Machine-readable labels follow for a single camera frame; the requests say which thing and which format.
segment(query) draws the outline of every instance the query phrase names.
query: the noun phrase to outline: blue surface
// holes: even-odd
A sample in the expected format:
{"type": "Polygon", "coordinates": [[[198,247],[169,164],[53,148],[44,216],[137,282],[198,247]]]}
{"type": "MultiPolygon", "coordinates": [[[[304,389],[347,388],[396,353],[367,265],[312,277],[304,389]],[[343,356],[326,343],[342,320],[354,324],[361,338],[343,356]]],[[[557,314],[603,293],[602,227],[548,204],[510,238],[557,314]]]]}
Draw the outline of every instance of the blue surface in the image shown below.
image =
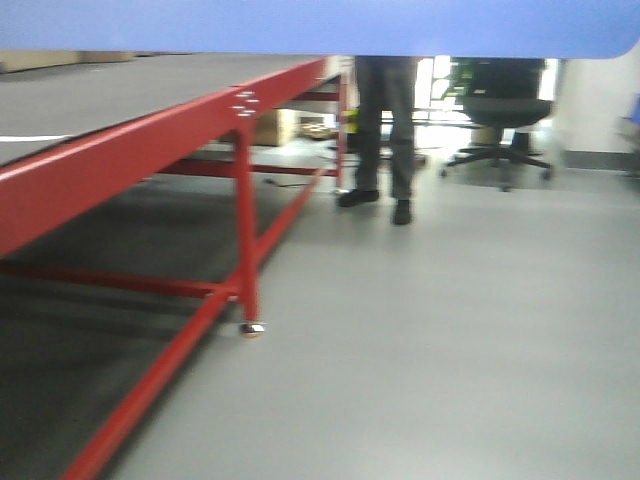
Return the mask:
{"type": "Polygon", "coordinates": [[[0,22],[0,48],[602,58],[640,1],[2,0],[0,22]]]}

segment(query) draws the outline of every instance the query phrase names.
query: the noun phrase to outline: leg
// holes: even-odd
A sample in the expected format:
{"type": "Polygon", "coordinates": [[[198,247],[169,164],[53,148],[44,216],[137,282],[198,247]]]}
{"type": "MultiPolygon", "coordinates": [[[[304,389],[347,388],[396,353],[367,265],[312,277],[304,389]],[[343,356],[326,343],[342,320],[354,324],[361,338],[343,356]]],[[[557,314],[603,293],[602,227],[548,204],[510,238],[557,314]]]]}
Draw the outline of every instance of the leg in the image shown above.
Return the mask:
{"type": "Polygon", "coordinates": [[[417,65],[410,57],[385,59],[384,87],[393,113],[391,129],[391,196],[398,200],[411,198],[411,183],[416,169],[413,109],[417,65]]]}
{"type": "Polygon", "coordinates": [[[384,91],[381,84],[379,59],[356,57],[356,80],[360,95],[358,111],[358,151],[360,163],[355,173],[356,189],[378,189],[380,164],[380,127],[384,91]]]}

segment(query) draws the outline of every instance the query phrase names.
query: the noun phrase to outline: cardboard box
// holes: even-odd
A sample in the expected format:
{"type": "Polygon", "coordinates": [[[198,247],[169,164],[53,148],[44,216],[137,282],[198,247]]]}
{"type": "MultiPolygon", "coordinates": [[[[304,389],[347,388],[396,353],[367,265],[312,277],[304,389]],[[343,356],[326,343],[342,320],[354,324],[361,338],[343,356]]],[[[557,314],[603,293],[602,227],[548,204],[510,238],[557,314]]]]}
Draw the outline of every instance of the cardboard box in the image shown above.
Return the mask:
{"type": "MultiPolygon", "coordinates": [[[[254,145],[279,147],[291,141],[298,133],[298,112],[285,108],[264,113],[256,122],[254,145]]],[[[221,142],[230,142],[231,136],[224,135],[221,142]]]]}
{"type": "Polygon", "coordinates": [[[0,50],[0,73],[78,62],[80,53],[73,50],[0,50]]]}

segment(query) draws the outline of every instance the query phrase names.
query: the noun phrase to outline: table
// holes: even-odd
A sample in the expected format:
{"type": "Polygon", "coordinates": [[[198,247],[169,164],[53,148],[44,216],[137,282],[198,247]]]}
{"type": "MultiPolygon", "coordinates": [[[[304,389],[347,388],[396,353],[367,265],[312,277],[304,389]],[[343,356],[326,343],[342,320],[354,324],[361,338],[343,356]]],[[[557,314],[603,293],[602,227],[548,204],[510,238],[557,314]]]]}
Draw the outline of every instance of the table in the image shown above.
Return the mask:
{"type": "Polygon", "coordinates": [[[0,273],[200,299],[200,306],[78,453],[62,478],[94,478],[221,310],[239,303],[255,336],[257,269],[323,175],[340,178],[336,164],[317,168],[252,165],[256,118],[287,100],[332,101],[344,111],[340,56],[251,54],[171,55],[88,68],[60,67],[2,78],[3,133],[37,142],[0,143],[0,254],[17,249],[157,172],[222,176],[235,181],[239,262],[221,282],[127,272],[94,272],[15,261],[0,273]],[[309,92],[314,87],[321,92],[309,92]],[[233,161],[189,160],[198,147],[233,132],[233,161]],[[252,171],[309,175],[307,186],[262,235],[256,234],[252,171]]]}

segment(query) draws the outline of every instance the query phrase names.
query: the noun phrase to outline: table leg caster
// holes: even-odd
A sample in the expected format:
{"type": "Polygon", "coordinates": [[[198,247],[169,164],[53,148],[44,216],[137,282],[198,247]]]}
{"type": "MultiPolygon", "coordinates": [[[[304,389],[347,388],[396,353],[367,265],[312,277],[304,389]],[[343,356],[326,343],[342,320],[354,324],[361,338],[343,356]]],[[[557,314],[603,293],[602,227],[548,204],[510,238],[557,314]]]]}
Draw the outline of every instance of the table leg caster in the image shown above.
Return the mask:
{"type": "Polygon", "coordinates": [[[264,323],[247,322],[240,325],[240,334],[244,338],[258,338],[264,333],[264,323]]]}

